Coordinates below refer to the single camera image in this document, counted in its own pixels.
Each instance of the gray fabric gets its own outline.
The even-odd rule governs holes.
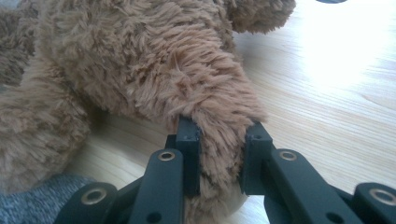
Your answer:
[[[74,192],[93,180],[76,175],[57,175],[28,192],[0,194],[0,224],[53,223]]]

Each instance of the light wood surface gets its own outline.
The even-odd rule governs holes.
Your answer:
[[[278,148],[305,155],[332,185],[396,188],[396,2],[298,2],[285,27],[235,34],[247,75],[268,111]],[[167,132],[106,116],[68,171],[118,188],[140,177]],[[226,223],[268,223],[250,197]]]

